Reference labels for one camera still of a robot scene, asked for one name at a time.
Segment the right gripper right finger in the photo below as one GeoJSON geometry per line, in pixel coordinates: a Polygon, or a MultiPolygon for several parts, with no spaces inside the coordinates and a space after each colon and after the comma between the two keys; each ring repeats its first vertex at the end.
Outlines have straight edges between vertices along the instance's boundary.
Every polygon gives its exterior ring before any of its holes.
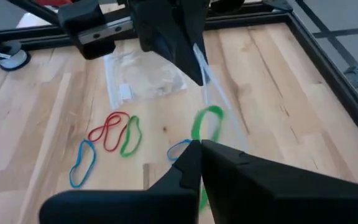
{"type": "Polygon", "coordinates": [[[358,224],[358,184],[204,140],[215,224],[358,224]]]}

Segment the blue rubber band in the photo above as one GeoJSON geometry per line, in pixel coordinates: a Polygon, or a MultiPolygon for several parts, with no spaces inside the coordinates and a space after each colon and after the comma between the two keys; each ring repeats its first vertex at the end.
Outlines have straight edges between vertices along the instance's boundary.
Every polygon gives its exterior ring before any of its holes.
{"type": "Polygon", "coordinates": [[[179,141],[178,143],[172,145],[167,150],[167,159],[170,162],[175,162],[185,151],[185,149],[188,147],[188,145],[192,142],[191,139],[184,139],[182,141],[179,141]]]}
{"type": "Polygon", "coordinates": [[[84,139],[82,140],[82,142],[80,142],[79,146],[78,146],[78,153],[77,153],[77,157],[76,157],[76,161],[74,163],[74,165],[71,167],[70,171],[69,171],[69,183],[70,186],[74,189],[78,189],[80,187],[82,187],[82,185],[86,182],[86,180],[88,179],[90,172],[93,169],[93,166],[96,162],[96,149],[94,147],[94,144],[92,141],[88,140],[88,139],[84,139]],[[91,150],[91,152],[93,153],[92,156],[92,160],[83,176],[83,178],[76,184],[73,178],[73,173],[75,171],[76,168],[78,168],[81,164],[81,160],[82,160],[82,153],[83,153],[83,149],[84,149],[84,145],[87,145],[89,147],[89,149],[91,150]]]}

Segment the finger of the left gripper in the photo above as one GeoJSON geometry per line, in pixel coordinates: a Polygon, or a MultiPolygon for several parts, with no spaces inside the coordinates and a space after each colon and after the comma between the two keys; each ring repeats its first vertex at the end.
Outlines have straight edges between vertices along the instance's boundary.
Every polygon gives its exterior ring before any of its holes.
{"type": "Polygon", "coordinates": [[[180,0],[131,0],[131,16],[143,51],[181,63],[180,0]]]}
{"type": "Polygon", "coordinates": [[[183,71],[199,86],[203,86],[201,69],[193,46],[197,45],[203,56],[206,55],[203,39],[203,31],[206,15],[209,8],[208,0],[180,0],[183,10],[184,25],[183,36],[185,38],[184,52],[181,54],[183,59],[183,71]]]}

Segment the red rubber band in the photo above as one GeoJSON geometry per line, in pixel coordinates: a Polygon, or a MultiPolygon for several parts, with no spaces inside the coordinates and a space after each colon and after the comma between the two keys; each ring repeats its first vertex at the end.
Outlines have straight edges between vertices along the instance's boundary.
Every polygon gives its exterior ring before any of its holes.
{"type": "Polygon", "coordinates": [[[103,147],[105,151],[113,152],[115,151],[121,142],[121,139],[127,129],[127,123],[129,121],[129,114],[124,111],[113,111],[111,112],[104,123],[101,126],[98,126],[92,129],[87,136],[87,140],[91,142],[97,142],[100,139],[103,139],[103,147]],[[117,141],[113,147],[108,147],[108,137],[110,129],[118,128],[121,124],[124,124],[121,128],[117,141]]]}

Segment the round black disc base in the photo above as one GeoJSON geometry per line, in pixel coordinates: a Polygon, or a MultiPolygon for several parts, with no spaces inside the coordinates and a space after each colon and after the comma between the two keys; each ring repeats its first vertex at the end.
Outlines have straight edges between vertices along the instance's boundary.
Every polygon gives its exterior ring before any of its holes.
{"type": "Polygon", "coordinates": [[[22,49],[17,41],[0,42],[0,68],[10,72],[27,65],[31,59],[28,52],[22,49]]]}

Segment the green rubber band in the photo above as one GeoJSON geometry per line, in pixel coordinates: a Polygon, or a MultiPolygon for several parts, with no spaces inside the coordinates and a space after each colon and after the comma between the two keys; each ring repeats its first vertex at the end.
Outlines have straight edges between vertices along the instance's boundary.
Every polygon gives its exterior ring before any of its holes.
{"type": "Polygon", "coordinates": [[[140,128],[140,118],[138,116],[136,115],[131,116],[126,126],[127,128],[124,132],[124,142],[119,151],[120,156],[123,158],[133,156],[138,151],[143,138],[143,132],[140,128]],[[129,150],[129,144],[131,143],[132,140],[132,126],[135,127],[137,136],[133,148],[129,150]]]}
{"type": "Polygon", "coordinates": [[[207,106],[196,113],[190,134],[192,140],[202,140],[201,128],[205,118],[212,119],[212,121],[210,121],[208,124],[208,127],[212,128],[208,139],[214,142],[218,142],[224,120],[224,110],[218,105],[207,106]]]}

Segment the clear plastic zip bag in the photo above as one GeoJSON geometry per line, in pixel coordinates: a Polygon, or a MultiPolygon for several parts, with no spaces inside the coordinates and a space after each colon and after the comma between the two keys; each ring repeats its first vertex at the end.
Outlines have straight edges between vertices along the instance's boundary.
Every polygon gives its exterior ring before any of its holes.
{"type": "MultiPolygon", "coordinates": [[[[204,106],[200,109],[211,105],[218,105],[224,110],[224,120],[221,128],[221,135],[217,143],[236,148],[240,151],[248,152],[247,138],[242,127],[241,120],[235,112],[235,108],[229,102],[227,93],[224,92],[223,86],[218,82],[216,74],[207,64],[205,56],[202,55],[197,45],[193,46],[193,51],[201,69],[203,86],[201,93],[204,106]]],[[[201,128],[202,139],[208,139],[212,128],[208,127],[211,118],[205,118],[201,128]]]]}
{"type": "Polygon", "coordinates": [[[187,89],[185,74],[154,52],[133,50],[105,55],[104,69],[112,110],[187,89]]]}

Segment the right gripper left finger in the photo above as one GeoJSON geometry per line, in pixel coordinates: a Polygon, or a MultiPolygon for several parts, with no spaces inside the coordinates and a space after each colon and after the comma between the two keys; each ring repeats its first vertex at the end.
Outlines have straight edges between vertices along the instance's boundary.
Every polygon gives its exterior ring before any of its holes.
{"type": "Polygon", "coordinates": [[[192,141],[147,190],[67,190],[48,198],[40,224],[198,224],[201,143],[192,141]]]}

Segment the black aluminium table frame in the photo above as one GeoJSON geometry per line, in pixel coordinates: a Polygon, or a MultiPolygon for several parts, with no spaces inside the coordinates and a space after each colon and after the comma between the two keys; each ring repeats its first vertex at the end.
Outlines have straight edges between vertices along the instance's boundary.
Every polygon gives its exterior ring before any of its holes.
{"type": "MultiPolygon", "coordinates": [[[[69,36],[59,25],[58,11],[49,10],[33,0],[7,1],[43,19],[45,24],[43,26],[0,30],[0,42],[20,42],[25,51],[73,45],[69,36]]],[[[209,8],[204,31],[285,23],[358,126],[358,92],[356,92],[356,88],[350,84],[344,72],[332,63],[286,0],[261,0],[261,2],[255,3],[246,3],[244,0],[208,0],[208,2],[209,8]]],[[[117,3],[119,9],[127,9],[131,16],[131,0],[117,0],[117,3]]],[[[177,22],[182,31],[181,46],[183,53],[185,45],[184,25],[181,21],[183,10],[180,9],[180,12],[181,14],[177,16],[177,22]]],[[[115,41],[135,38],[139,39],[139,36],[134,25],[132,31],[117,35],[115,41]]]]}

